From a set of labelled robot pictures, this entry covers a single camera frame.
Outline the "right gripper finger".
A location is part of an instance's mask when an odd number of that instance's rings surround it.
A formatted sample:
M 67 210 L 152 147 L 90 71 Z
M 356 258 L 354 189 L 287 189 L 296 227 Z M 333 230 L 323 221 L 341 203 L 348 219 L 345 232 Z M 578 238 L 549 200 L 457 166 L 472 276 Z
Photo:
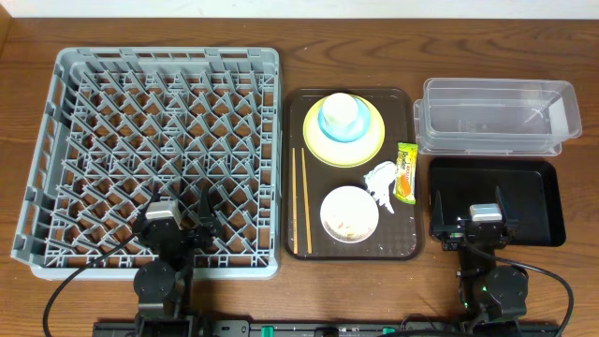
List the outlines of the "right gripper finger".
M 507 223 L 509 221 L 509 205 L 504 199 L 504 194 L 499 186 L 495 187 L 495 201 L 501 211 L 503 222 Z
M 441 192 L 439 190 L 435 193 L 434 204 L 431 209 L 431 225 L 442 226 L 444 224 L 443 217 L 443 203 L 441 198 Z

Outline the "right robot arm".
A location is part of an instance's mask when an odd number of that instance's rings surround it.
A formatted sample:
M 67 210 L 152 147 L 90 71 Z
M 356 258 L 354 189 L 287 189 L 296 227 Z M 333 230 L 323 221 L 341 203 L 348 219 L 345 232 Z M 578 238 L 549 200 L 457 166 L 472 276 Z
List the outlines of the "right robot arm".
M 445 251 L 459 256 L 460 301 L 467 310 L 460 328 L 468 333 L 489 323 L 515 321 L 527 313 L 528 273 L 509 263 L 499 266 L 497 249 L 513 239 L 519 218 L 511 210 L 500 188 L 495 201 L 473 204 L 466 219 L 446 220 L 439 191 L 432 205 L 430 235 Z

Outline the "wooden chopstick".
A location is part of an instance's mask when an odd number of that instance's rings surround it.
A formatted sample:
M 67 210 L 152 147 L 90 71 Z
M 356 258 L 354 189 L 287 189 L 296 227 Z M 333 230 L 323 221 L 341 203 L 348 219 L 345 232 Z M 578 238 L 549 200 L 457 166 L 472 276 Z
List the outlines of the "wooden chopstick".
M 297 206 L 297 168 L 296 168 L 296 148 L 291 149 L 292 166 L 292 226 L 293 226 L 293 253 L 299 252 L 298 246 L 298 206 Z
M 310 202 L 308 194 L 308 180 L 307 180 L 307 169 L 305 160 L 305 149 L 300 149 L 301 154 L 301 176 L 302 176 L 302 187 L 303 187 L 303 203 L 305 212 L 305 228 L 306 228 L 306 241 L 307 241 L 307 253 L 311 255 L 313 253 L 313 240 L 312 240 L 312 226 L 310 218 Z

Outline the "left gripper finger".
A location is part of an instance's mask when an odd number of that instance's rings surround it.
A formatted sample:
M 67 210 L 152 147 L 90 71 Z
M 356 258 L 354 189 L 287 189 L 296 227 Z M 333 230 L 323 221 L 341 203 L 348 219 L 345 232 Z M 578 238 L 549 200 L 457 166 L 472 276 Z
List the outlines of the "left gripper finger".
M 156 203 L 160 199 L 159 190 L 160 190 L 160 188 L 158 186 L 158 183 L 154 182 L 153 189 L 152 189 L 152 195 L 151 195 L 149 201 L 146 203 L 146 205 L 142 208 L 142 218 L 143 219 L 150 219 L 153 217 L 153 214 L 155 213 L 155 210 L 157 208 Z
M 200 189 L 199 206 L 197 216 L 202 225 L 211 225 L 213 223 L 212 205 L 210 203 L 209 191 L 202 187 Z

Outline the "light blue bowl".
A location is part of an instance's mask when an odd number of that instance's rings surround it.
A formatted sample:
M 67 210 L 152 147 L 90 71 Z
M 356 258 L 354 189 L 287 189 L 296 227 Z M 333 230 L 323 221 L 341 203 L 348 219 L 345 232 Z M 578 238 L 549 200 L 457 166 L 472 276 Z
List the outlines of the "light blue bowl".
M 324 107 L 318 111 L 318 126 L 320 131 L 329 139 L 337 142 L 348 143 L 362 138 L 369 130 L 371 124 L 371 112 L 367 105 L 358 97 L 356 101 L 358 112 L 349 125 L 335 126 L 325 118 Z

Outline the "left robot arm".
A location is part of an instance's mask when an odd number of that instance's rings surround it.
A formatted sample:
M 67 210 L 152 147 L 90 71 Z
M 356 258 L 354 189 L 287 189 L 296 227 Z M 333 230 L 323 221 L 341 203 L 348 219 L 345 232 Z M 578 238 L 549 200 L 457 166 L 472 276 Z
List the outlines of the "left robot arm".
M 136 336 L 212 334 L 210 320 L 191 306 L 196 250 L 210 247 L 224 234 L 205 188 L 200 190 L 194 214 L 198 223 L 184 227 L 178 202 L 161 201 L 158 194 L 153 194 L 134 223 L 135 237 L 157 255 L 157 259 L 140 267 L 134 278 L 139 298 Z

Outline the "white plastic cup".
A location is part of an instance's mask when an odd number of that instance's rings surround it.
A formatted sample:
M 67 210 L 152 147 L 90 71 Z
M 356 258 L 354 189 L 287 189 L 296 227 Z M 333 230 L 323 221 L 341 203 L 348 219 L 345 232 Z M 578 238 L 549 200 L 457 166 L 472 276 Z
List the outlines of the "white plastic cup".
M 345 129 L 358 118 L 358 104 L 349 94 L 335 93 L 325 99 L 321 112 L 328 129 Z

